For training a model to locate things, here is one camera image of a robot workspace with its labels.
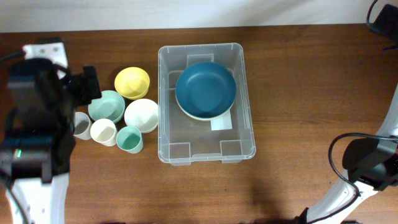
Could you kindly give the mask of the cream plastic cup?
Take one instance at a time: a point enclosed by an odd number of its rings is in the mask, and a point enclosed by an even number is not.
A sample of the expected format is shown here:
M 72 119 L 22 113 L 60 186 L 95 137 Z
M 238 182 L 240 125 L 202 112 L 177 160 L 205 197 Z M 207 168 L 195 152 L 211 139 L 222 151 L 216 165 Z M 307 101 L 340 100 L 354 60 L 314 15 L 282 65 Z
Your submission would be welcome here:
M 118 130 L 116 125 L 110 119 L 99 119 L 95 121 L 90 128 L 91 138 L 108 147 L 116 145 L 117 134 Z

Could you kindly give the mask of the large beige plate bowl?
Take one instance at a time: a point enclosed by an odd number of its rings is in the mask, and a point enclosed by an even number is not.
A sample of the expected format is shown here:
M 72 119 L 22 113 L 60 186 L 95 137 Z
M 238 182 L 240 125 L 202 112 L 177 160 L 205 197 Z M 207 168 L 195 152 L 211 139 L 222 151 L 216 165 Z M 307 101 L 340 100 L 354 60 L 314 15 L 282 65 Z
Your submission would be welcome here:
M 210 117 L 210 118 L 201 118 L 201 117 L 194 116 L 194 115 L 188 113 L 187 111 L 185 111 L 185 110 L 182 108 L 182 106 L 180 105 L 180 103 L 178 102 L 177 97 L 175 97 L 175 100 L 176 100 L 176 102 L 177 102 L 177 104 L 178 104 L 178 107 L 179 107 L 187 116 L 189 116 L 189 117 L 191 117 L 191 118 L 193 118 L 193 119 L 199 120 L 199 121 L 212 121 L 212 120 L 215 120 L 215 119 L 219 119 L 219 118 L 221 118 L 222 116 L 224 116 L 226 113 L 230 112 L 231 108 L 234 106 L 234 103 L 233 103 L 225 112 L 221 113 L 221 114 L 218 115 L 218 116 L 214 116 L 214 117 Z

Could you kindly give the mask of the green plastic cup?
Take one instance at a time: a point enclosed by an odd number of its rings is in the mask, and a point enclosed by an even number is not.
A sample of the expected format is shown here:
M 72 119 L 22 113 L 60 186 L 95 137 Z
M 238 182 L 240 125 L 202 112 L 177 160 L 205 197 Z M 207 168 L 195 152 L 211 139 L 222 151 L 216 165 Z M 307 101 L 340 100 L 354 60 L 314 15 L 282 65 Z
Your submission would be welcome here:
M 141 152 L 144 147 L 142 134 L 134 126 L 122 128 L 116 136 L 116 143 L 120 149 L 131 154 Z

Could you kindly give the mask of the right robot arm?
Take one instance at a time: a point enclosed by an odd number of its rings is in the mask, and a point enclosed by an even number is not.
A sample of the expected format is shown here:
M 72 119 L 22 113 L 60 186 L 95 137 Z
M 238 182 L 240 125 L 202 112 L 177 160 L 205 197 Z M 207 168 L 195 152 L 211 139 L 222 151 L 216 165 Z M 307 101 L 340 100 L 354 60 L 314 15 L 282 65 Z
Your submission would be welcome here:
M 343 139 L 353 140 L 345 149 L 339 172 L 333 162 L 333 148 Z M 306 208 L 294 223 L 348 223 L 347 216 L 367 198 L 397 186 L 397 97 L 375 135 L 345 133 L 332 140 L 328 160 L 338 181 L 314 206 Z

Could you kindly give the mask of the large blue bowl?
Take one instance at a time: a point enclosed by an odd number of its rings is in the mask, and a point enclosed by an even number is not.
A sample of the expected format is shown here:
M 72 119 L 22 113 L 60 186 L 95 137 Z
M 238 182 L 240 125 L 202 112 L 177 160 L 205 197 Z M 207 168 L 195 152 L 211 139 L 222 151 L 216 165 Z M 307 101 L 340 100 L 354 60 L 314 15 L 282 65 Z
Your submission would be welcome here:
M 210 118 L 225 112 L 235 101 L 237 84 L 233 74 L 215 62 L 198 62 L 177 79 L 175 96 L 188 113 Z

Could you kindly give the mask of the grey plastic cup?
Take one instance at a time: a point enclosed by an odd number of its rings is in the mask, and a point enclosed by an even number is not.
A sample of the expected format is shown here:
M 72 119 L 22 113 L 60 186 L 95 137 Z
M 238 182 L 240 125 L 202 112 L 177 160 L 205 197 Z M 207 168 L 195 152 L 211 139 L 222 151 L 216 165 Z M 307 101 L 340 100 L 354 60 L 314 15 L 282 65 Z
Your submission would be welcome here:
M 91 119 L 86 113 L 76 112 L 74 117 L 75 132 L 74 136 L 78 139 L 89 140 L 91 139 Z

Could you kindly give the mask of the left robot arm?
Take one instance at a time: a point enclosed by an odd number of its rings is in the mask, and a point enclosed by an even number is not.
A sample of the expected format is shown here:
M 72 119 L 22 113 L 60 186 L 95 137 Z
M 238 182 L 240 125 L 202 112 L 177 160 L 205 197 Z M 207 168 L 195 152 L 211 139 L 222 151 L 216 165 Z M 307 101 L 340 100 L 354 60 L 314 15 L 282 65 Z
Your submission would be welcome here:
M 75 148 L 75 112 L 101 97 L 95 67 L 72 75 L 64 41 L 36 40 L 14 53 L 7 88 L 1 184 L 14 223 L 63 223 Z

